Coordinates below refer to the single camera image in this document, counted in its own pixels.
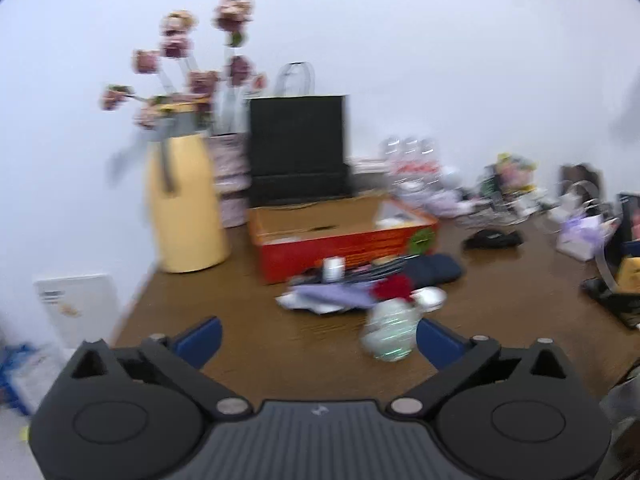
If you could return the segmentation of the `brown leather bag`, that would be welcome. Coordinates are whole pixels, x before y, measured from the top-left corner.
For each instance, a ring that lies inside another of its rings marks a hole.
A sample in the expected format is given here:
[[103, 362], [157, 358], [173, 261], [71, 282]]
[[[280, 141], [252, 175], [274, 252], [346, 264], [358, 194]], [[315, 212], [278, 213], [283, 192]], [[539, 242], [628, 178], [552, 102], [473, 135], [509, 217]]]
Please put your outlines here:
[[588, 164], [560, 167], [559, 194], [576, 196], [578, 205], [602, 198], [600, 174]]

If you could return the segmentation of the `water bottle middle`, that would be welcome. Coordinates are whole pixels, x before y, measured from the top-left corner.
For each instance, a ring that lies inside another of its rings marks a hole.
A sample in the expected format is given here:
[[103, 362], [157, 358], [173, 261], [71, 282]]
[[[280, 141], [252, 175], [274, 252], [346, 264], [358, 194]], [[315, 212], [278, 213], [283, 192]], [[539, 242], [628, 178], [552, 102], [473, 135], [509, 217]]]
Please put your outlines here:
[[424, 187], [422, 176], [422, 152], [416, 138], [405, 138], [402, 144], [401, 187], [407, 193], [420, 191]]

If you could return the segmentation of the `water bottle left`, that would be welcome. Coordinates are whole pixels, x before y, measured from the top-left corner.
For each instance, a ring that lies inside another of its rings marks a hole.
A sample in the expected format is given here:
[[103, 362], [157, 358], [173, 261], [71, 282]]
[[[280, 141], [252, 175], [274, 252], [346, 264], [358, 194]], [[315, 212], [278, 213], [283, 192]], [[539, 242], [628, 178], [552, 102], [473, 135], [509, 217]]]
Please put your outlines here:
[[382, 143], [382, 159], [385, 164], [385, 180], [387, 188], [391, 191], [397, 183], [398, 171], [401, 168], [404, 157], [402, 141], [397, 136], [390, 136]]

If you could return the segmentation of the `small white round lid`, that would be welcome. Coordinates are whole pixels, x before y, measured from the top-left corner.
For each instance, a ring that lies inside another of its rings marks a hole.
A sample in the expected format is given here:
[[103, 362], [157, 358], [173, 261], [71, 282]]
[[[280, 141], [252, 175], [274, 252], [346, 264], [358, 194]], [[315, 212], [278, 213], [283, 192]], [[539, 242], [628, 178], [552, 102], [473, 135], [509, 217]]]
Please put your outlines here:
[[329, 257], [322, 262], [322, 282], [338, 283], [345, 277], [345, 259], [343, 257]]

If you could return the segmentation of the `iridescent plastic bag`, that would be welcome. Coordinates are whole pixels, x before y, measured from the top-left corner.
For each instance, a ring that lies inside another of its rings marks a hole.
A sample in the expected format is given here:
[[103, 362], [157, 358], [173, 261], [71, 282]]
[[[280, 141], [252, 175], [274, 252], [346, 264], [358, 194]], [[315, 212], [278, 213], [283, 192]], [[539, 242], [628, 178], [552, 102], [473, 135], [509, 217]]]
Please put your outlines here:
[[416, 346], [416, 328], [421, 312], [403, 299], [379, 302], [367, 314], [360, 342], [375, 359], [397, 362]]

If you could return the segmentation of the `purple textured vase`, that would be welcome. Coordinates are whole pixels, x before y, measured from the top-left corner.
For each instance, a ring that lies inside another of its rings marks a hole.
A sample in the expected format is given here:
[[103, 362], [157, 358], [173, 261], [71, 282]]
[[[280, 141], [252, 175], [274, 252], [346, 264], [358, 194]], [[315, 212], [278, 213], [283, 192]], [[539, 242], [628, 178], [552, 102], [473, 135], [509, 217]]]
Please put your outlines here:
[[222, 225], [235, 228], [246, 223], [250, 165], [246, 157], [247, 134], [216, 134], [207, 140], [218, 193]]

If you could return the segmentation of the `yellow paper cup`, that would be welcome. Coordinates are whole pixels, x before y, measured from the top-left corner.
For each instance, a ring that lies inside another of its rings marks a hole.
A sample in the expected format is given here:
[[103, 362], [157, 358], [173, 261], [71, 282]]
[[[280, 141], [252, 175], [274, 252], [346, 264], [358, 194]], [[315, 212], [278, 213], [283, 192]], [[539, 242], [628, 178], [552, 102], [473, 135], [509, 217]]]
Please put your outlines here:
[[620, 294], [640, 294], [640, 258], [625, 257], [617, 272], [617, 290]]

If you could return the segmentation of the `pink dried rose bouquet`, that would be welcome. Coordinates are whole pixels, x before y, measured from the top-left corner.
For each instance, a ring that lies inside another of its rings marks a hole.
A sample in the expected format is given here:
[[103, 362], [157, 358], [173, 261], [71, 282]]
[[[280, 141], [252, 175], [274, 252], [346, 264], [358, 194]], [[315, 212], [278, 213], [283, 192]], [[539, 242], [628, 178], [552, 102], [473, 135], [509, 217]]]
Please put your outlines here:
[[178, 112], [194, 113], [196, 124], [213, 132], [238, 130], [241, 103], [267, 87], [267, 76], [241, 52], [254, 7], [254, 0], [220, 0], [215, 6], [212, 25], [224, 34], [224, 65], [219, 70], [204, 70], [195, 61], [195, 15], [187, 10], [168, 13], [160, 21], [158, 48], [138, 49], [131, 55], [132, 71], [157, 77], [162, 92], [145, 98], [128, 84], [109, 84], [101, 94], [100, 109], [110, 112], [127, 101], [137, 101], [136, 125], [146, 130]]

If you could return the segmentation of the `purple gift bag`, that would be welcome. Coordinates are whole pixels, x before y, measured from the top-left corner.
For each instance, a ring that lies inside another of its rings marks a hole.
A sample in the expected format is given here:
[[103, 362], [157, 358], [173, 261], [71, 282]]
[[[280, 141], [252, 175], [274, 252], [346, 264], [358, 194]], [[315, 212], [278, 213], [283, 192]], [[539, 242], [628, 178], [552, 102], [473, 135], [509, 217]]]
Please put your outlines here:
[[619, 224], [617, 218], [604, 220], [600, 214], [569, 218], [556, 238], [555, 249], [579, 262], [590, 261], [613, 236]]

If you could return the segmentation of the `purple scrunchie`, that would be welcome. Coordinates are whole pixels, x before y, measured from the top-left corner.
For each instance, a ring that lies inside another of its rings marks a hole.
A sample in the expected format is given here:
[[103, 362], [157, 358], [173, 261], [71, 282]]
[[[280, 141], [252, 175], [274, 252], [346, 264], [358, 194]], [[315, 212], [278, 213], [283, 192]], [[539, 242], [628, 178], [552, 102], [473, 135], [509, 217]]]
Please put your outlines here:
[[469, 214], [473, 204], [462, 200], [455, 190], [440, 191], [428, 196], [424, 208], [437, 218], [458, 218]]

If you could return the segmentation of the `navy blue zip case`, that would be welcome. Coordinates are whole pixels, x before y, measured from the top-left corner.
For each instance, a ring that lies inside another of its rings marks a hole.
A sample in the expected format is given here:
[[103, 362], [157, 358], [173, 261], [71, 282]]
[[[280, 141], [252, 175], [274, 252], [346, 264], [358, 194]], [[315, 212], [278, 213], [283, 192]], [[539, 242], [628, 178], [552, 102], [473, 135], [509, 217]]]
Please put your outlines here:
[[417, 255], [405, 261], [401, 273], [413, 288], [437, 286], [457, 281], [464, 270], [446, 254]]

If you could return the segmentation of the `purple drawstring pouch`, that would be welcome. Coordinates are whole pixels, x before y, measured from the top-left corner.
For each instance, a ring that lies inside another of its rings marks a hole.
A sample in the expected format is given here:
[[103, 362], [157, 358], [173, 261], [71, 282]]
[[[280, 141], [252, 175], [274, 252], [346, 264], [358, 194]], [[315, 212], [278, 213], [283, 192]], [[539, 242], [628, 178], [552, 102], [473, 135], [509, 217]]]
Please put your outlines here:
[[369, 310], [378, 303], [371, 288], [370, 283], [294, 285], [276, 301], [286, 310], [304, 310], [318, 315], [352, 309]]

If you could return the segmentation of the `red cardboard box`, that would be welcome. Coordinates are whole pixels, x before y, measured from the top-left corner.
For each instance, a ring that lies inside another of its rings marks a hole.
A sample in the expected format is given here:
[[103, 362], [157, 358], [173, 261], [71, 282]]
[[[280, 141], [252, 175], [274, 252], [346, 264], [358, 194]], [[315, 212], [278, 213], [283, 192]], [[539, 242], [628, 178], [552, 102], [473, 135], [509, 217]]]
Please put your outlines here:
[[318, 268], [326, 258], [342, 258], [352, 269], [382, 257], [429, 254], [439, 228], [436, 217], [386, 195], [252, 208], [247, 223], [269, 284]]

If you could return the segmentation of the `black paper shopping bag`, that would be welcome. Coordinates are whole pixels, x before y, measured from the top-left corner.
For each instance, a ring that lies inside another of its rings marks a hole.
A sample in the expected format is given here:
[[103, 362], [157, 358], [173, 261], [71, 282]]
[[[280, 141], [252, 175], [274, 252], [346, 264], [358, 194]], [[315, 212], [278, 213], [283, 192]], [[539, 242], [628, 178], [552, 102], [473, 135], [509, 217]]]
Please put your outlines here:
[[354, 195], [345, 159], [344, 96], [316, 96], [304, 61], [280, 70], [274, 96], [248, 102], [246, 157], [252, 208], [299, 205]]

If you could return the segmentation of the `water bottle right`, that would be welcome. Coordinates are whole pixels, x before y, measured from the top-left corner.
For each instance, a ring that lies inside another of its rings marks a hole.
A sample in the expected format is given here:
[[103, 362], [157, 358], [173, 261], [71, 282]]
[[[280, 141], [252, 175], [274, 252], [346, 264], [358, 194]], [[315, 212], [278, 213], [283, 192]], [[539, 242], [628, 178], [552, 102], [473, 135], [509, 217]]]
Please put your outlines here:
[[424, 138], [420, 142], [420, 169], [425, 185], [432, 191], [440, 188], [440, 164], [437, 145], [434, 139]]

